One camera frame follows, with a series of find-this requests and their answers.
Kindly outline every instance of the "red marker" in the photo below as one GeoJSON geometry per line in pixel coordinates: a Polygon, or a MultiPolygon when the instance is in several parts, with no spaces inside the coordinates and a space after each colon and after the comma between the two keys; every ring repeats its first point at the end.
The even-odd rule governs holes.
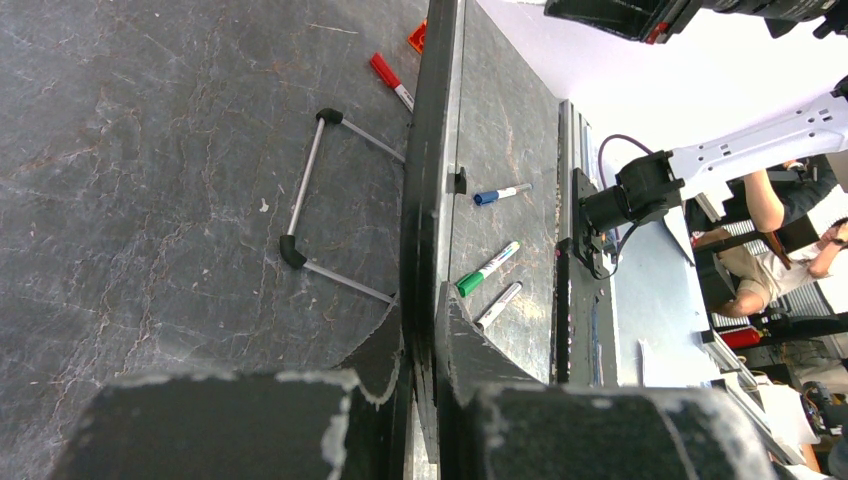
{"type": "Polygon", "coordinates": [[[403,101],[403,104],[406,105],[406,108],[408,108],[411,112],[415,106],[415,99],[412,98],[409,91],[403,86],[403,84],[400,83],[397,75],[395,75],[395,72],[392,71],[392,67],[386,63],[386,60],[379,52],[375,53],[374,56],[371,57],[371,66],[374,67],[374,70],[377,71],[377,75],[383,79],[383,82],[397,93],[398,97],[400,97],[403,101]]]}

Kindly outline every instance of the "green marker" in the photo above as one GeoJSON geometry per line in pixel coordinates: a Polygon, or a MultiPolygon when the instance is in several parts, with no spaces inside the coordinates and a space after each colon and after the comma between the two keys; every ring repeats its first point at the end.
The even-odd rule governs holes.
{"type": "Polygon", "coordinates": [[[495,258],[489,260],[489,263],[483,265],[483,268],[477,270],[474,273],[469,273],[459,283],[456,284],[456,287],[459,289],[459,296],[462,298],[467,297],[471,292],[477,288],[478,285],[483,283],[483,280],[486,279],[489,275],[492,274],[495,270],[501,267],[504,262],[507,261],[509,257],[511,257],[518,249],[521,248],[521,244],[518,242],[512,242],[503,249],[503,251],[495,256],[495,258]]]}

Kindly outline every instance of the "khaki shorts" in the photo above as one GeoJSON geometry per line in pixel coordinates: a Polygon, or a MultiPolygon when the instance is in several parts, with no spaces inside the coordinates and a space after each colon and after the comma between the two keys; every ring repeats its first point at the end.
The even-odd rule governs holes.
{"type": "Polygon", "coordinates": [[[733,247],[730,250],[725,250],[719,253],[719,260],[725,268],[730,270],[730,273],[742,279],[739,288],[736,289],[737,292],[739,290],[750,290],[763,299],[763,305],[768,306],[772,302],[766,272],[747,248],[733,247]]]}

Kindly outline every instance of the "red cylinder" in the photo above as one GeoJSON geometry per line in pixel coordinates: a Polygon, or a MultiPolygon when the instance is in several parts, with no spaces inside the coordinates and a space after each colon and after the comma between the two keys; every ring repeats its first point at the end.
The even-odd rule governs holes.
{"type": "Polygon", "coordinates": [[[735,332],[727,332],[721,334],[721,339],[730,348],[746,348],[753,347],[760,343],[762,335],[754,327],[748,327],[735,332]]]}

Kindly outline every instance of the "camera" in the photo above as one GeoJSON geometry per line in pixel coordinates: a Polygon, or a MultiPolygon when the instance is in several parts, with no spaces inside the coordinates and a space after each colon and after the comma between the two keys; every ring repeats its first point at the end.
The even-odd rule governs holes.
{"type": "Polygon", "coordinates": [[[772,38],[820,17],[816,38],[848,34],[848,0],[547,0],[545,15],[654,44],[682,32],[702,8],[763,17],[772,38]]]}

